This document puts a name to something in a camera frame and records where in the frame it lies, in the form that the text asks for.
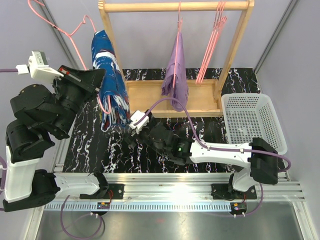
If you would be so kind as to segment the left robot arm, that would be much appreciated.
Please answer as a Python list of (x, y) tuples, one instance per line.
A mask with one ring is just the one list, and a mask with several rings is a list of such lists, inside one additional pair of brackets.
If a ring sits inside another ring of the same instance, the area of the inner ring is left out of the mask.
[(6, 128), (6, 161), (1, 187), (3, 211), (14, 212), (44, 206), (58, 196), (102, 199), (109, 184), (102, 173), (64, 177), (37, 169), (46, 150), (57, 140), (69, 138), (80, 108), (99, 93), (106, 71), (78, 70), (62, 65), (53, 75), (45, 74), (53, 90), (31, 84), (10, 100), (15, 116)]

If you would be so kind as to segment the blue patterned trousers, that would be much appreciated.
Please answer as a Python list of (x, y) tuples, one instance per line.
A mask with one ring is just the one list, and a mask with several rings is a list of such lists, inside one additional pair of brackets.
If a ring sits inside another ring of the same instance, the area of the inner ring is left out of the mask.
[(104, 30), (97, 31), (91, 42), (92, 67), (105, 70), (98, 94), (101, 109), (101, 130), (130, 123), (130, 104), (125, 80), (121, 74), (115, 50)]

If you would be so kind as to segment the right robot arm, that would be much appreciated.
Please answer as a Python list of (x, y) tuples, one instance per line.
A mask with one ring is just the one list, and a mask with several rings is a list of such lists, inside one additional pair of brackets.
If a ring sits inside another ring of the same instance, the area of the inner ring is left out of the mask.
[(124, 140), (131, 148), (142, 143), (160, 156), (177, 165), (199, 163), (229, 164), (241, 167), (230, 175), (228, 184), (212, 189), (214, 199), (242, 199), (256, 184), (278, 183), (279, 157), (276, 151), (262, 138), (242, 144), (207, 143), (175, 135), (163, 125), (147, 123), (129, 127)]

